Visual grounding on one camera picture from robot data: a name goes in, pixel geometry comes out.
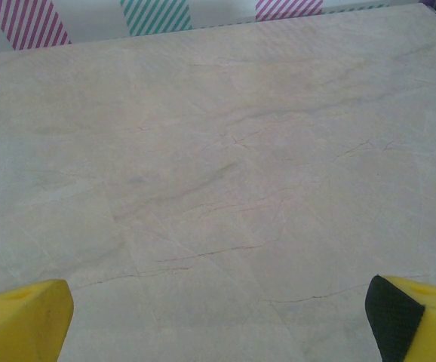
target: yellow foam block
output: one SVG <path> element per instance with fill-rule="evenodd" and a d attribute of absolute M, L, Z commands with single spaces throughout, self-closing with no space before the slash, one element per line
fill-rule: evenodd
<path fill-rule="evenodd" d="M 74 304 L 65 281 L 0 293 L 0 362 L 55 362 Z"/>
<path fill-rule="evenodd" d="M 425 306 L 424 314 L 404 362 L 436 362 L 436 287 L 404 278 L 384 278 Z"/>

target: black mesh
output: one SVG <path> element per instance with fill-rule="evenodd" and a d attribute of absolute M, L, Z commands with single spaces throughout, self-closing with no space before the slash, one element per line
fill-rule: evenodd
<path fill-rule="evenodd" d="M 403 362 L 425 306 L 376 275 L 366 296 L 366 314 L 383 362 Z"/>

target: beige marble tile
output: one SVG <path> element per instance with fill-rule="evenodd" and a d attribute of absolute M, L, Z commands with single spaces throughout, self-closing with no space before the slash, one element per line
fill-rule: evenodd
<path fill-rule="evenodd" d="M 61 361 L 379 361 L 436 284 L 423 5 L 0 54 L 0 290 L 65 278 Z"/>

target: pink striped pattern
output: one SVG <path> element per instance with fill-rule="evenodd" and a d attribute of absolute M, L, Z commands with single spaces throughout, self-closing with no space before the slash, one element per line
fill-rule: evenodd
<path fill-rule="evenodd" d="M 256 3 L 256 21 L 308 17 L 322 12 L 323 0 L 259 0 Z"/>
<path fill-rule="evenodd" d="M 0 29 L 14 50 L 71 43 L 51 0 L 0 0 Z"/>

